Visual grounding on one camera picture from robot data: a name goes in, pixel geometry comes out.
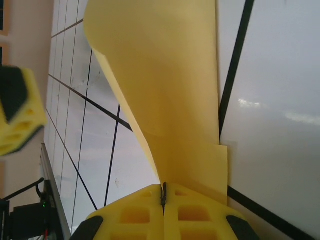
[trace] yellow foam block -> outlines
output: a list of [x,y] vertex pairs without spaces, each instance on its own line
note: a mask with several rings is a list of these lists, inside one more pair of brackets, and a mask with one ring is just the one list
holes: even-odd
[[89,0],[84,31],[161,182],[227,204],[214,0]]
[[209,197],[177,184],[167,184],[165,240],[237,240],[227,216],[246,220],[239,212]]
[[0,77],[3,91],[0,96],[0,156],[3,156],[19,151],[47,119],[30,69],[1,67]]
[[103,217],[95,240],[163,240],[161,186],[148,186],[91,214]]
[[94,240],[259,239],[242,214],[207,196],[172,183],[161,194],[151,185],[91,214],[103,218]]

